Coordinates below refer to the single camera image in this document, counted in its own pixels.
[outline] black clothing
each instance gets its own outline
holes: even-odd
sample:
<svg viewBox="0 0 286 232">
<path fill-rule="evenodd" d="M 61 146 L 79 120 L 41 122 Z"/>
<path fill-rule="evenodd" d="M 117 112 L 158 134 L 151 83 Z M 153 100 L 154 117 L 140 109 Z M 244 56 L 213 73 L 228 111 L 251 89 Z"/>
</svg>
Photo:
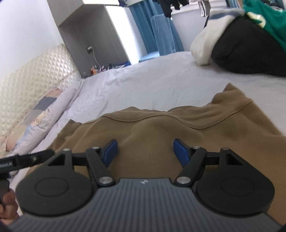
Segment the black clothing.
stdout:
<svg viewBox="0 0 286 232">
<path fill-rule="evenodd" d="M 164 12 L 164 15 L 167 18 L 171 17 L 171 4 L 175 7 L 176 10 L 180 9 L 180 4 L 182 4 L 183 6 L 188 5 L 189 2 L 188 0 L 153 0 L 155 2 L 158 2 L 161 5 L 161 8 Z"/>
<path fill-rule="evenodd" d="M 266 73 L 286 77 L 286 52 L 267 31 L 246 15 L 236 18 L 220 37 L 211 55 L 234 73 Z"/>
</svg>

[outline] white headboard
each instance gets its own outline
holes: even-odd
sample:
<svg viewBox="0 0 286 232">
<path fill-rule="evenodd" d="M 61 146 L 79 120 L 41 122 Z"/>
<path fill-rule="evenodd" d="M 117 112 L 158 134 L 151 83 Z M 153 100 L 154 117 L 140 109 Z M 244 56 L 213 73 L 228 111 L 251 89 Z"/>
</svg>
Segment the white headboard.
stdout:
<svg viewBox="0 0 286 232">
<path fill-rule="evenodd" d="M 8 136 L 45 93 L 51 87 L 64 90 L 77 79 L 79 71 L 63 44 L 0 79 L 0 157 Z"/>
</svg>

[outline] brown sweatshirt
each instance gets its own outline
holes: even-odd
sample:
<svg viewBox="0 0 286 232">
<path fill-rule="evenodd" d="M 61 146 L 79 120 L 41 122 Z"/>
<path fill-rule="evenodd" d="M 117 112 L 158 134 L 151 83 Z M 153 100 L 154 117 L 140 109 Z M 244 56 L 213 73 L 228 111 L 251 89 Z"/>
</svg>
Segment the brown sweatshirt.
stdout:
<svg viewBox="0 0 286 232">
<path fill-rule="evenodd" d="M 173 152 L 175 138 L 213 152 L 231 148 L 272 181 L 275 197 L 268 213 L 286 222 L 286 138 L 231 84 L 203 107 L 168 112 L 130 107 L 84 124 L 71 120 L 50 148 L 77 153 L 117 139 L 119 153 L 109 167 L 114 178 L 174 179 L 182 170 Z M 82 167 L 77 171 L 85 173 Z"/>
</svg>

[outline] blue curtain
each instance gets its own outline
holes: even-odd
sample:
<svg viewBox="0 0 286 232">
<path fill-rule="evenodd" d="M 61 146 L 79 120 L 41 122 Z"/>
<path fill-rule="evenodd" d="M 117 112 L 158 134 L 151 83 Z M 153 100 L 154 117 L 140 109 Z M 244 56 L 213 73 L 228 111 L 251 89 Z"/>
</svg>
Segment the blue curtain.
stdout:
<svg viewBox="0 0 286 232">
<path fill-rule="evenodd" d="M 161 56 L 184 50 L 179 34 L 170 18 L 166 18 L 164 14 L 154 15 L 151 18 L 151 24 Z"/>
<path fill-rule="evenodd" d="M 163 14 L 159 3 L 144 0 L 129 6 L 148 53 L 158 51 L 151 25 L 151 17 Z"/>
</svg>

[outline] round black pad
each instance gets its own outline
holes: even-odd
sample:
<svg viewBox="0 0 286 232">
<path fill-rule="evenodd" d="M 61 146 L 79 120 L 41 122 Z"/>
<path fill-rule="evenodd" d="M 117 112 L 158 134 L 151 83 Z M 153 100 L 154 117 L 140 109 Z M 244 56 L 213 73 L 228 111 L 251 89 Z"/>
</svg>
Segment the round black pad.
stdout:
<svg viewBox="0 0 286 232">
<path fill-rule="evenodd" d="M 202 177 L 196 191 L 206 206 L 233 216 L 266 212 L 274 197 L 273 184 L 263 174 L 235 165 Z"/>
<path fill-rule="evenodd" d="M 57 166 L 36 170 L 24 178 L 16 197 L 24 212 L 38 216 L 59 216 L 85 205 L 92 197 L 88 178 Z"/>
<path fill-rule="evenodd" d="M 69 188 L 67 181 L 61 178 L 48 178 L 36 185 L 36 192 L 44 197 L 63 195 Z"/>
</svg>

